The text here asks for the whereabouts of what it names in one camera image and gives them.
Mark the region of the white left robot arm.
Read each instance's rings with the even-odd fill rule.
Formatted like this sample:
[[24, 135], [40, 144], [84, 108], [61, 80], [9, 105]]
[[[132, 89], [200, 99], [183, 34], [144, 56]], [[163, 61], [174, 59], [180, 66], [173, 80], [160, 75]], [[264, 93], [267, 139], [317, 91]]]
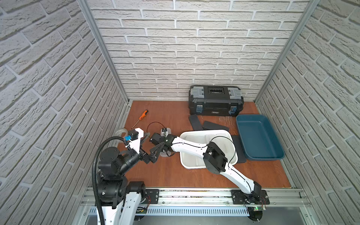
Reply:
[[103, 141], [92, 163], [92, 186], [101, 225], [132, 225], [157, 203], [158, 190], [147, 190], [142, 181], [129, 182], [125, 174], [138, 162], [155, 163], [166, 148], [162, 138], [153, 139], [150, 153], [142, 150], [145, 137], [137, 131], [126, 137], [113, 136]]

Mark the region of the ribbed translucent pencil case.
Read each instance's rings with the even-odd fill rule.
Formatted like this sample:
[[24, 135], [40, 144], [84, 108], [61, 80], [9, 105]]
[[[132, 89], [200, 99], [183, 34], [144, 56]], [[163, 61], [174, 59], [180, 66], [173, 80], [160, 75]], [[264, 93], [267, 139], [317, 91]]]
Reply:
[[164, 145], [160, 152], [160, 156], [171, 157], [173, 155], [174, 155], [174, 151], [172, 150], [172, 148]]

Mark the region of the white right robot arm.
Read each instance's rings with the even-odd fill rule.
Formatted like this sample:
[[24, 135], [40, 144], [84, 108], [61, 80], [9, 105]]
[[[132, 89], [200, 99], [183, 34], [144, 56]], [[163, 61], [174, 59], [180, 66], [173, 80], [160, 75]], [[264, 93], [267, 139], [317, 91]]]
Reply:
[[151, 161], [153, 163], [157, 161], [161, 152], [167, 152], [169, 150], [190, 154], [201, 158], [209, 172], [223, 175], [239, 187], [247, 203], [258, 204], [261, 201], [261, 185], [247, 178], [231, 165], [225, 153], [213, 140], [210, 140], [207, 144], [200, 144], [181, 139], [175, 135], [164, 137], [158, 133], [154, 133], [150, 142], [155, 145], [155, 147], [151, 149]]

